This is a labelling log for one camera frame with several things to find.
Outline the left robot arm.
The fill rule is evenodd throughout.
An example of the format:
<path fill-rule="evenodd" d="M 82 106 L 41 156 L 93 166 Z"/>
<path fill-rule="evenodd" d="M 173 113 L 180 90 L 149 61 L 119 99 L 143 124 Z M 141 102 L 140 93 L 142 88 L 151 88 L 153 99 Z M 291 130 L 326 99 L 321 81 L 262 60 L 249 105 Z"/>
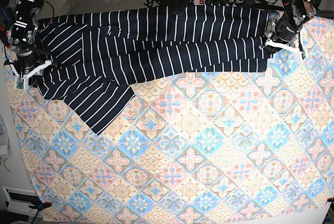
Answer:
<path fill-rule="evenodd" d="M 265 32 L 267 40 L 259 48 L 274 54 L 284 49 L 303 55 L 300 31 L 303 24 L 310 21 L 316 14 L 312 0 L 281 0 L 284 13 L 279 20 L 273 20 Z"/>

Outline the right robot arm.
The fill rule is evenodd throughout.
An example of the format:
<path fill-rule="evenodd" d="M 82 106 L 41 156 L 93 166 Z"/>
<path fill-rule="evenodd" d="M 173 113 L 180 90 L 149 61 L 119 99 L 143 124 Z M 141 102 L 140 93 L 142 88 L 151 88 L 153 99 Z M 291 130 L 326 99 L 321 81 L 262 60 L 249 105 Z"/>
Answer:
<path fill-rule="evenodd" d="M 5 35 L 5 42 L 15 52 L 16 59 L 6 60 L 15 76 L 17 89 L 28 89 L 30 86 L 39 86 L 43 82 L 44 70 L 48 67 L 57 67 L 52 60 L 52 53 L 40 48 L 35 38 L 43 30 L 37 20 L 44 0 L 20 0 L 15 9 L 15 19 L 9 23 Z"/>

